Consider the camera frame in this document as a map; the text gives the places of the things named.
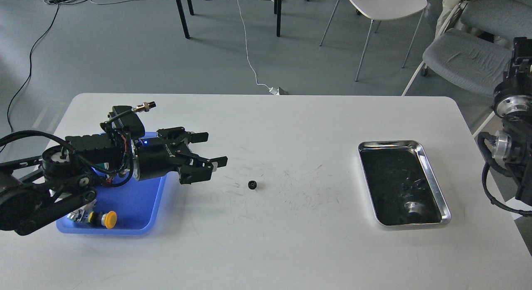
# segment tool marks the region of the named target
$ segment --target stainless steel tray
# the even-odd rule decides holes
[[[364,142],[359,155],[379,223],[418,226],[451,220],[421,144],[414,140]]]

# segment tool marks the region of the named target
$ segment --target white table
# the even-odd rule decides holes
[[[112,105],[156,101],[147,131],[209,132],[192,144],[228,165],[208,182],[167,179],[141,237],[0,233],[2,289],[530,289],[532,258],[490,205],[484,161],[441,97],[78,95],[56,135],[98,133]],[[440,228],[376,223],[359,143],[423,144],[452,212]],[[256,180],[258,189],[247,182]],[[493,180],[490,188],[496,190]]]

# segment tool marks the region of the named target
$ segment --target black cable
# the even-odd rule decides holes
[[[532,216],[532,211],[525,211],[525,210],[517,210],[517,209],[513,209],[511,207],[508,207],[506,205],[504,205],[503,203],[500,203],[500,201],[498,201],[491,193],[490,191],[488,190],[488,187],[487,187],[487,184],[486,184],[486,179],[488,177],[488,172],[490,171],[490,164],[489,163],[486,163],[484,165],[484,169],[482,169],[482,187],[484,187],[484,193],[486,194],[486,196],[488,197],[488,199],[490,199],[490,202],[503,209],[503,210],[506,210],[506,211],[510,211],[510,212],[513,212],[515,214],[520,214],[521,216]]]
[[[33,54],[33,51],[35,49],[35,46],[38,44],[38,42],[44,38],[44,36],[46,36],[46,34],[48,33],[48,31],[50,31],[50,29],[52,28],[52,25],[54,25],[54,22],[55,22],[55,18],[57,17],[57,12],[59,12],[59,7],[61,5],[57,5],[57,10],[55,10],[55,15],[54,15],[54,18],[52,19],[52,23],[50,24],[50,26],[48,27],[48,29],[35,41],[35,43],[33,44],[32,46],[32,49],[30,50],[30,73],[28,75],[28,78],[26,78],[26,81],[22,84],[22,86],[19,88],[19,90],[15,93],[15,95],[13,95],[13,97],[11,98],[11,100],[9,101],[9,105],[7,106],[7,112],[6,112],[6,115],[7,115],[7,123],[9,124],[9,128],[11,129],[11,132],[15,132],[15,129],[13,128],[13,125],[11,124],[11,119],[9,118],[9,109],[11,108],[11,104],[13,103],[13,100],[15,100],[15,97],[17,97],[17,95],[20,93],[20,91],[24,88],[24,86],[28,83],[28,81],[30,80],[30,78],[32,77],[32,54]]]
[[[49,134],[49,133],[45,133],[45,132],[41,132],[41,131],[22,130],[22,131],[13,132],[13,133],[11,133],[11,134],[9,134],[7,136],[4,136],[4,137],[0,138],[0,146],[4,146],[4,145],[12,143],[12,142],[14,142],[16,140],[27,138],[27,137],[32,137],[32,136],[42,136],[42,137],[46,137],[46,138],[49,138],[49,139],[55,141],[56,143],[60,144],[65,149],[67,149],[68,152],[70,152],[70,154],[72,155],[72,157],[79,158],[80,161],[82,163],[84,163],[84,165],[87,165],[88,167],[93,167],[94,169],[96,169],[97,171],[99,171],[101,173],[112,175],[112,174],[116,174],[116,173],[118,173],[120,171],[123,171],[123,169],[107,170],[107,169],[104,169],[104,168],[102,168],[102,167],[100,167],[98,165],[95,165],[94,163],[92,163],[91,161],[89,161],[88,159],[83,157],[82,155],[78,154],[78,151],[76,150],[76,148],[74,148],[74,146],[69,144],[66,140],[61,139],[61,138],[59,138],[59,137],[57,137],[55,135],[52,135],[52,134]]]

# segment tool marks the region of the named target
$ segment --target connector plug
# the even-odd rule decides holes
[[[269,89],[272,95],[288,95],[288,92],[283,90],[281,87],[271,87]]]

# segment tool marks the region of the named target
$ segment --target chair leg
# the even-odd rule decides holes
[[[192,0],[187,0],[188,12],[191,16],[194,16],[194,8],[192,8]]]
[[[375,27],[375,32],[374,32],[374,33],[377,33],[377,30],[379,30],[379,26],[380,26],[380,23],[381,23],[381,22],[382,22],[382,21],[379,21],[379,23],[377,23],[377,27]]]
[[[323,40],[325,40],[325,35],[327,34],[327,31],[329,30],[329,26],[331,25],[331,21],[334,17],[334,13],[336,12],[336,8],[338,7],[338,3],[340,0],[336,1],[336,5],[334,6],[334,9],[332,10],[331,18],[329,19],[329,23],[327,23],[327,28],[325,28],[325,33],[323,34],[323,37],[321,38],[320,46],[323,44]]]
[[[484,120],[482,124],[480,124],[480,127],[478,127],[477,131],[473,133],[473,137],[477,137],[477,135],[488,125],[488,123],[492,120],[492,118],[495,116],[495,112],[491,112],[490,115]]]
[[[419,17],[418,26],[416,26],[416,31],[414,31],[414,36],[412,37],[412,42],[410,42],[410,47],[408,47],[408,51],[406,52],[406,57],[404,58],[403,65],[401,68],[404,68],[404,65],[406,64],[406,60],[408,59],[408,56],[410,55],[410,49],[412,49],[412,45],[414,44],[414,39],[416,38],[416,34],[418,33],[419,25],[421,23],[421,20],[423,19],[423,13],[425,10],[421,10],[421,16]]]
[[[183,11],[183,4],[181,4],[181,0],[175,0],[175,2],[177,3],[177,10],[179,11],[179,17],[181,18],[181,25],[183,26],[185,38],[190,39],[190,35],[188,34],[187,20],[185,19],[185,12]]]
[[[357,70],[357,76],[355,77],[355,82],[359,81],[360,68],[362,67],[362,62],[364,61],[365,51],[367,49],[367,44],[369,43],[369,36],[371,35],[371,27],[375,20],[371,19],[371,24],[369,25],[369,30],[367,31],[366,44],[364,45],[364,50],[362,51],[362,57],[360,58],[359,70]]]
[[[401,97],[404,97],[404,95],[406,95],[406,92],[410,89],[410,87],[412,86],[412,82],[414,82],[414,79],[416,78],[416,76],[418,76],[418,72],[419,70],[425,65],[425,62],[422,61],[418,68],[414,71],[414,74],[412,74],[412,78],[410,78],[410,81],[408,82],[408,84],[406,85],[406,87],[404,88],[404,91],[403,91],[403,94],[401,94]]]

